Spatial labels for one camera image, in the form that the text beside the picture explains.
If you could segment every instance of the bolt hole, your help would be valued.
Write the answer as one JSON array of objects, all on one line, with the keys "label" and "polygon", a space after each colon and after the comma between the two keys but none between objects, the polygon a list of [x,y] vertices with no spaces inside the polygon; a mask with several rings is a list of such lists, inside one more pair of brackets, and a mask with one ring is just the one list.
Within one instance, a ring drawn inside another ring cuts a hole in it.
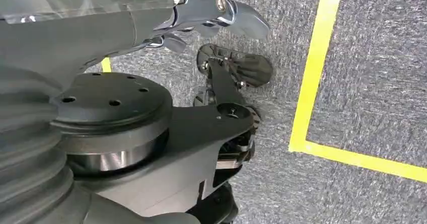
[{"label": "bolt hole", "polygon": [[62,102],[69,103],[69,102],[73,102],[75,100],[76,100],[75,97],[65,97],[65,98],[62,99]]},{"label": "bolt hole", "polygon": [[111,100],[109,104],[110,106],[116,107],[116,106],[119,106],[121,102],[119,100]]}]

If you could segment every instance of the shiny metal part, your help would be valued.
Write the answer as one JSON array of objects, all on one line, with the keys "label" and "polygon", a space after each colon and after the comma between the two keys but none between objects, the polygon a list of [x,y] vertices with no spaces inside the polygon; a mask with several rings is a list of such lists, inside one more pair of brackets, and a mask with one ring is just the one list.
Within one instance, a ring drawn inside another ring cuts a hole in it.
[{"label": "shiny metal part", "polygon": [[220,154],[218,156],[216,169],[237,169],[243,164],[248,155],[249,152]]},{"label": "shiny metal part", "polygon": [[68,164],[75,174],[93,174],[127,168],[139,163],[152,153],[156,141],[151,141],[131,150],[107,154],[68,155]]},{"label": "shiny metal part", "polygon": [[160,48],[163,46],[163,37],[155,37],[151,39],[150,44],[148,44],[147,48]]},{"label": "shiny metal part", "polygon": [[236,21],[237,6],[233,0],[224,0],[224,3],[226,4],[224,15],[216,18],[213,22],[220,26],[228,27]]},{"label": "shiny metal part", "polygon": [[220,11],[225,11],[227,8],[226,0],[217,0],[217,7]]}]

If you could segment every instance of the yellow tape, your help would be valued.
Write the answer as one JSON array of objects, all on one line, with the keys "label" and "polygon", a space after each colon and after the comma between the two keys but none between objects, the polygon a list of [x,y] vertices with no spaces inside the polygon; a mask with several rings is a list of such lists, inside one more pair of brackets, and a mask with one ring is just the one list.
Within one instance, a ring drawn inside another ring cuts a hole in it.
[{"label": "yellow tape", "polygon": [[309,141],[306,141],[304,145],[304,152],[307,154],[316,155],[348,165],[354,165],[391,175],[397,175],[412,180],[427,182],[426,168],[399,163],[378,157],[362,155]]},{"label": "yellow tape", "polygon": [[323,64],[328,52],[338,5],[339,0],[319,1],[300,96],[298,97],[289,151],[299,151],[299,147],[304,145],[306,140],[311,112],[316,100],[317,87],[322,76]]},{"label": "yellow tape", "polygon": [[306,141],[339,1],[340,0],[319,1],[303,81],[301,83],[297,110],[295,112],[289,151],[303,152],[348,165],[427,182],[426,168]]},{"label": "yellow tape", "polygon": [[110,58],[106,57],[101,62],[102,72],[111,72]]}]

